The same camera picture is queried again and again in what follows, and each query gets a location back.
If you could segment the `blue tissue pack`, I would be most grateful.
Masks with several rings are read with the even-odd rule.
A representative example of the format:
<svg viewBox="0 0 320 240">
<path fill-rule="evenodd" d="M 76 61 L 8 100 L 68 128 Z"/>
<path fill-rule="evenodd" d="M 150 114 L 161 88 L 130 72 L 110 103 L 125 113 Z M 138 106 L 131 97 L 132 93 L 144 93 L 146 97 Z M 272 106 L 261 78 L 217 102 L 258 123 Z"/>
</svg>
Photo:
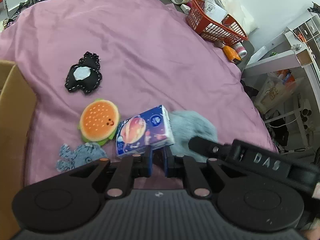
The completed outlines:
<svg viewBox="0 0 320 240">
<path fill-rule="evenodd" d="M 169 113 L 163 105 L 149 109 L 119 123 L 116 155 L 142 154 L 147 147 L 157 150 L 175 143 Z"/>
</svg>

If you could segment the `grey fluffy plush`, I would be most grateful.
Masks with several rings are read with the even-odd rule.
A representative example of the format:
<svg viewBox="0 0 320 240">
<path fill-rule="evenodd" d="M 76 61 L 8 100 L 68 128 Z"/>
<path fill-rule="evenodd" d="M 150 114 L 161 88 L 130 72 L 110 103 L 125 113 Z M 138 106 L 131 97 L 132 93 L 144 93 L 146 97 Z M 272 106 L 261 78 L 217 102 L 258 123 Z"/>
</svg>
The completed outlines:
<svg viewBox="0 0 320 240">
<path fill-rule="evenodd" d="M 175 139 L 175 143 L 170 146 L 172 154 L 187 155 L 197 162 L 205 163 L 208 158 L 190 150 L 188 142 L 196 136 L 218 142 L 215 126 L 195 111 L 173 111 L 169 113 L 169 119 Z"/>
</svg>

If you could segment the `black felt plush toy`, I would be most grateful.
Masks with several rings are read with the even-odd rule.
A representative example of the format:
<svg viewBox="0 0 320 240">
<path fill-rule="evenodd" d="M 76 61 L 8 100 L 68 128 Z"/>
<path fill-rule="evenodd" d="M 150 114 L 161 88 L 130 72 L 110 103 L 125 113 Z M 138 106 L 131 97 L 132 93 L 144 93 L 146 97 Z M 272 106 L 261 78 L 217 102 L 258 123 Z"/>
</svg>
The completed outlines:
<svg viewBox="0 0 320 240">
<path fill-rule="evenodd" d="M 87 51 L 77 64 L 71 66 L 65 80 L 65 88 L 70 93 L 82 90 L 88 95 L 99 87 L 102 79 L 99 56 Z"/>
</svg>

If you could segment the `hamburger plush toy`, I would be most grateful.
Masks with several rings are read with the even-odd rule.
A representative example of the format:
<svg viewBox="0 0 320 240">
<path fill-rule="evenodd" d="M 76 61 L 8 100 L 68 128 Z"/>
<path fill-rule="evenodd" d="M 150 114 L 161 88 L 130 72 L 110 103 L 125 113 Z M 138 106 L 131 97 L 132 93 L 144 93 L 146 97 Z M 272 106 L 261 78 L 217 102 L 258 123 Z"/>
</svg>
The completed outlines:
<svg viewBox="0 0 320 240">
<path fill-rule="evenodd" d="M 113 139 L 119 122 L 118 107 L 111 101 L 98 99 L 84 109 L 78 129 L 84 142 L 103 146 Z"/>
</svg>

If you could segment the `blue denim elephant toy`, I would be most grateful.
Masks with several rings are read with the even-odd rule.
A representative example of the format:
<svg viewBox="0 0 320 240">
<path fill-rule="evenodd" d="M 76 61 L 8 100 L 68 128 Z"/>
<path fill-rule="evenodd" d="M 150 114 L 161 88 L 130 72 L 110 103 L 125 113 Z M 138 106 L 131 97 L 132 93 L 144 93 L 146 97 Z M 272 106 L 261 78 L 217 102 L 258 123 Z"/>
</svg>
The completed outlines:
<svg viewBox="0 0 320 240">
<path fill-rule="evenodd" d="M 72 150 L 67 144 L 60 147 L 60 159 L 56 163 L 59 172 L 73 170 L 101 158 L 108 158 L 106 152 L 95 142 L 86 142 Z"/>
</svg>

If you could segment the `pink bed sheet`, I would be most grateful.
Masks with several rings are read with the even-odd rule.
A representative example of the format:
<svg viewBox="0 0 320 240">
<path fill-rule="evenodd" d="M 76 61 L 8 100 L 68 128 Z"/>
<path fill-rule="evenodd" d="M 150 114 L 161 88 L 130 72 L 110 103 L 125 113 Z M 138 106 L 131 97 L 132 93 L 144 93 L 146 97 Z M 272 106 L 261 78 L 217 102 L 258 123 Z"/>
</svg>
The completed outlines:
<svg viewBox="0 0 320 240">
<path fill-rule="evenodd" d="M 87 51 L 99 56 L 103 79 L 88 95 L 70 93 L 67 74 Z M 196 111 L 215 126 L 222 144 L 239 139 L 276 150 L 239 68 L 160 0 L 38 3 L 1 33 L 1 59 L 18 65 L 37 96 L 26 184 L 57 175 L 59 149 L 82 143 L 80 115 L 95 99 L 115 103 L 122 119 L 158 105 Z"/>
</svg>

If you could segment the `white desk shelf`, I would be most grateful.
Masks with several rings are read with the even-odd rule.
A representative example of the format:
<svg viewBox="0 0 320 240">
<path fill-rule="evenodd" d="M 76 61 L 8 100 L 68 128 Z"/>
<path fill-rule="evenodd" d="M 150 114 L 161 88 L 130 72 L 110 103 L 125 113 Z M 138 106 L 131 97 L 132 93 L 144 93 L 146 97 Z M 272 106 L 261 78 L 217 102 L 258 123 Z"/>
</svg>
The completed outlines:
<svg viewBox="0 0 320 240">
<path fill-rule="evenodd" d="M 307 10 L 281 41 L 242 73 L 264 123 L 282 151 L 311 151 L 319 139 L 319 14 Z"/>
</svg>

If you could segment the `white pink small bottle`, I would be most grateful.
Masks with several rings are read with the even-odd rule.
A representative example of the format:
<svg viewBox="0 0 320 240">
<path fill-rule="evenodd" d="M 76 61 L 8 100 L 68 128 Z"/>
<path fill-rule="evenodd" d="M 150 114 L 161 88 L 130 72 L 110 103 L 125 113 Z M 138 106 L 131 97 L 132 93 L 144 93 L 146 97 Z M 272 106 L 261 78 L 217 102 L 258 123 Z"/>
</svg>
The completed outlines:
<svg viewBox="0 0 320 240">
<path fill-rule="evenodd" d="M 233 49 L 237 52 L 241 59 L 247 55 L 247 50 L 244 48 L 241 42 L 234 44 Z"/>
</svg>

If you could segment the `brown cardboard box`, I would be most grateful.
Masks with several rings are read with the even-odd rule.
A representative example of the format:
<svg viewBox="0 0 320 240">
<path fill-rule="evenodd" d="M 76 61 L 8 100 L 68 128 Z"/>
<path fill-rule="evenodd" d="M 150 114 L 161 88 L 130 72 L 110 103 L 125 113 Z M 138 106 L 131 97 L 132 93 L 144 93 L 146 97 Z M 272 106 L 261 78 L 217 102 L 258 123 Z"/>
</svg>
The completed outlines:
<svg viewBox="0 0 320 240">
<path fill-rule="evenodd" d="M 25 147 L 36 95 L 16 63 L 1 61 L 1 239 L 20 227 L 12 212 L 15 194 L 24 186 Z"/>
</svg>

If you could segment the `red plastic basket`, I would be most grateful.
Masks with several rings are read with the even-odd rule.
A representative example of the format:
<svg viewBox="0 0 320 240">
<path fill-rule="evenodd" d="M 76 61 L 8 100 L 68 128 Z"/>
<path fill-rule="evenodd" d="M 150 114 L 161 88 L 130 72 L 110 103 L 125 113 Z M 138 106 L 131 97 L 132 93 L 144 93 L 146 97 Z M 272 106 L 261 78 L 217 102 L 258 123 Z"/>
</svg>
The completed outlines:
<svg viewBox="0 0 320 240">
<path fill-rule="evenodd" d="M 232 46 L 238 42 L 248 41 L 248 36 L 240 24 L 227 15 L 221 23 L 212 20 L 204 13 L 203 0 L 191 0 L 191 9 L 186 18 L 188 25 L 204 40 L 220 41 Z"/>
</svg>

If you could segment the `white paper in basket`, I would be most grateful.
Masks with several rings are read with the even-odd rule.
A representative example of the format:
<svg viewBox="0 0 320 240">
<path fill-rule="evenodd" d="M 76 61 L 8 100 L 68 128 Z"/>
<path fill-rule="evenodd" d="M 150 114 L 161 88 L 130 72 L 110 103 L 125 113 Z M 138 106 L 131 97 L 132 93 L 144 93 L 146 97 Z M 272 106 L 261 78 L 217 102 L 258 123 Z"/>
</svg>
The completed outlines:
<svg viewBox="0 0 320 240">
<path fill-rule="evenodd" d="M 228 14 L 227 11 L 217 5 L 214 0 L 204 0 L 204 13 L 218 23 L 221 23 Z"/>
</svg>

